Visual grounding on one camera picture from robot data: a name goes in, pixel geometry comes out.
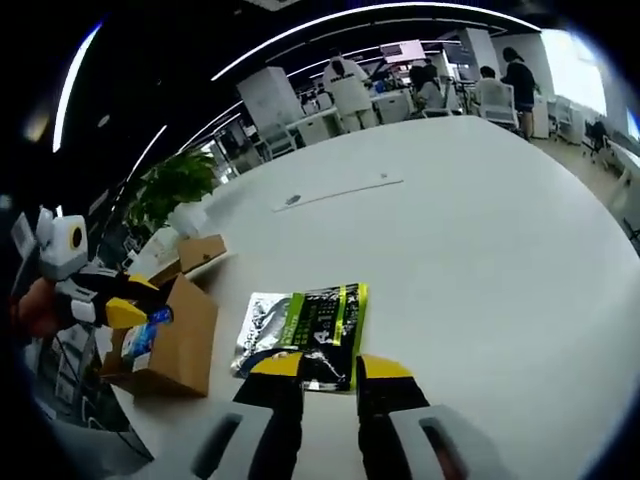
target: white desk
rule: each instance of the white desk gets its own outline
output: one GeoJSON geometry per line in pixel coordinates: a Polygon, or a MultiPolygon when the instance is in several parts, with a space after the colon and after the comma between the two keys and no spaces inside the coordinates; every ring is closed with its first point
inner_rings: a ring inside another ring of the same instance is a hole
{"type": "MultiPolygon", "coordinates": [[[[377,103],[382,99],[385,98],[395,98],[395,97],[401,97],[401,96],[407,96],[408,94],[405,93],[405,91],[408,92],[408,89],[403,89],[403,90],[394,90],[393,92],[385,92],[385,93],[381,93],[380,95],[376,95],[375,97],[371,97],[371,102],[372,103],[377,103]]],[[[411,96],[408,96],[409,98],[409,106],[411,107],[413,105],[413,102],[411,101],[411,96]]],[[[297,129],[301,124],[305,123],[305,122],[310,122],[315,120],[316,118],[325,118],[325,117],[330,117],[330,116],[335,116],[336,120],[338,121],[338,124],[340,124],[340,114],[338,113],[338,109],[334,106],[331,108],[328,108],[326,110],[322,110],[320,112],[316,112],[312,115],[307,115],[306,117],[303,117],[299,120],[296,120],[295,122],[291,122],[289,123],[286,128],[287,130],[295,130],[297,129]]]]}
{"type": "Polygon", "coordinates": [[[304,122],[310,122],[312,120],[315,120],[316,118],[323,118],[331,115],[335,115],[336,117],[338,117],[338,109],[336,107],[331,107],[326,110],[316,112],[312,115],[307,115],[306,117],[303,117],[300,120],[296,120],[295,122],[289,123],[287,125],[287,130],[295,130],[296,128],[298,128],[299,125],[303,124],[304,122]]]}
{"type": "MultiPolygon", "coordinates": [[[[521,480],[580,476],[625,415],[640,372],[640,260],[577,178],[489,122],[340,136],[222,185],[209,212],[231,254],[211,288],[210,396],[134,404],[115,389],[155,455],[239,388],[229,365],[252,292],[356,281],[370,285],[362,351],[411,369],[521,480]],[[392,169],[404,183],[271,211],[320,182],[392,169]]],[[[364,479],[355,396],[307,393],[304,408],[294,478],[364,479]]]]}

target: sleeve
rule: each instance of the sleeve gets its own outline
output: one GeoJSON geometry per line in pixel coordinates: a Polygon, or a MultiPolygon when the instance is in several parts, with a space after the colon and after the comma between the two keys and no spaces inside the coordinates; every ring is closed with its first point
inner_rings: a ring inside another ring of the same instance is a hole
{"type": "Polygon", "coordinates": [[[507,65],[507,74],[504,77],[502,77],[502,83],[506,83],[507,85],[513,85],[514,67],[515,65],[513,63],[510,63],[509,65],[507,65]]]}
{"type": "Polygon", "coordinates": [[[331,75],[329,73],[329,67],[325,68],[322,74],[322,83],[324,84],[325,92],[329,92],[333,95],[333,85],[331,84],[331,75]]]}
{"type": "Polygon", "coordinates": [[[356,62],[353,62],[353,69],[355,71],[356,78],[361,82],[366,82],[369,79],[369,75],[367,75],[367,72],[365,72],[362,67],[356,62]]]}
{"type": "Polygon", "coordinates": [[[435,85],[431,82],[427,82],[418,92],[418,96],[424,100],[428,107],[433,105],[434,90],[437,91],[435,85]]]}

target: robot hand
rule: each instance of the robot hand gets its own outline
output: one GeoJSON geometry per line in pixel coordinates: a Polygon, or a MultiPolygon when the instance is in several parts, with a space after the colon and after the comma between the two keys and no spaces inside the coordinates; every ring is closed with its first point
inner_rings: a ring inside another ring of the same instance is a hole
{"type": "Polygon", "coordinates": [[[43,208],[36,237],[40,271],[55,285],[53,312],[57,318],[69,319],[66,326],[84,322],[130,328],[168,308],[159,290],[144,278],[87,263],[87,229],[81,215],[54,218],[43,208]]]}

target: brown cardboard box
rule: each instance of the brown cardboard box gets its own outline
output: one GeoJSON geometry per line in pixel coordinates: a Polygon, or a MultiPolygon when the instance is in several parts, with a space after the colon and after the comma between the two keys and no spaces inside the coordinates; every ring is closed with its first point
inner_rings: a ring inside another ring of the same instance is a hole
{"type": "Polygon", "coordinates": [[[217,305],[183,275],[226,252],[220,235],[190,239],[178,245],[179,260],[151,279],[170,287],[167,304],[173,322],[158,325],[146,368],[132,372],[122,361],[126,330],[114,330],[100,376],[136,396],[207,396],[217,305]]]}

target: window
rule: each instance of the window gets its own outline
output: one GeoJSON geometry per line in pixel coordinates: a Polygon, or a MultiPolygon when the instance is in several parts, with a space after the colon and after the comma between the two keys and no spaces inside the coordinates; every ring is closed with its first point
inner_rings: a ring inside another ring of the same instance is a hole
{"type": "Polygon", "coordinates": [[[542,43],[555,94],[606,115],[604,87],[593,50],[576,35],[562,30],[543,30],[542,43]]]}
{"type": "Polygon", "coordinates": [[[638,132],[638,122],[636,116],[627,109],[627,127],[629,129],[629,136],[640,141],[640,132],[638,132]]]}

